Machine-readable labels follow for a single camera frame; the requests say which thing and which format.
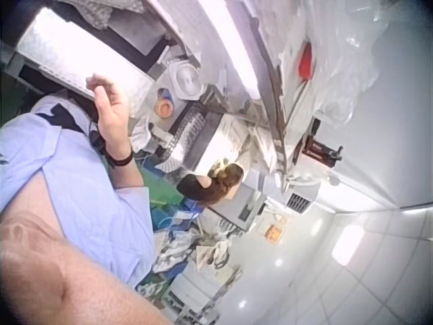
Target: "light blue shirt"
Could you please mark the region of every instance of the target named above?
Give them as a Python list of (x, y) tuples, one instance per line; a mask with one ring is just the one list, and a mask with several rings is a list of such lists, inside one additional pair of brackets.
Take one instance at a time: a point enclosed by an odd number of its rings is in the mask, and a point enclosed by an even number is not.
[(42, 170), (65, 237), (129, 286), (136, 286), (154, 260), (148, 189), (115, 190), (86, 135), (50, 125), (33, 114), (49, 114), (61, 103), (86, 133), (89, 117), (56, 96), (40, 100), (31, 113), (0, 130), (0, 211)]

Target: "black wristband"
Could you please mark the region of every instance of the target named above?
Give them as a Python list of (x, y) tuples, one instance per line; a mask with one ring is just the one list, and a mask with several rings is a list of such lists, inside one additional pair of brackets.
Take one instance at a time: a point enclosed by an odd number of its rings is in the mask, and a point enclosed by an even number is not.
[(116, 160), (110, 156), (110, 159), (113, 162), (113, 165), (117, 166), (117, 167), (126, 166), (127, 164), (129, 164), (132, 161), (133, 158), (134, 158), (134, 156), (133, 156), (133, 150), (132, 149), (131, 149), (131, 153), (129, 154), (129, 156), (125, 159), (122, 159), (122, 160)]

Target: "man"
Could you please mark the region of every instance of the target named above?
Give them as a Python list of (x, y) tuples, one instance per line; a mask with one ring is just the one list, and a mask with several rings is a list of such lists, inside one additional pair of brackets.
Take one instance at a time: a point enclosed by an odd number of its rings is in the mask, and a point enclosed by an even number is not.
[(29, 324), (165, 324), (113, 277), (134, 287), (150, 270), (149, 194), (132, 159), (125, 95), (97, 75), (87, 87), (110, 177), (89, 117), (65, 98), (44, 97), (0, 131), (2, 289)]

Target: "black top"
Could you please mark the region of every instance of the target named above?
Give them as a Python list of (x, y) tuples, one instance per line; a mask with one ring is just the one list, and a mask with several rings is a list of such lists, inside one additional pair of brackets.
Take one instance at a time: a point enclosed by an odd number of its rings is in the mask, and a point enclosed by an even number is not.
[(211, 193), (212, 184), (204, 188), (193, 174), (186, 175), (177, 185), (178, 192), (194, 201), (203, 201)]

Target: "brown hair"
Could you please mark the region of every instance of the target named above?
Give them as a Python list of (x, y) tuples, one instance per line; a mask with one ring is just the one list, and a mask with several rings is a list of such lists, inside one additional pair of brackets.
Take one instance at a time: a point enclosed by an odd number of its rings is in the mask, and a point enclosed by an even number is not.
[(237, 164), (230, 164), (212, 177), (212, 184), (205, 188), (205, 199), (198, 202), (202, 207), (209, 207), (222, 200), (233, 186), (239, 184), (244, 176), (244, 171)]

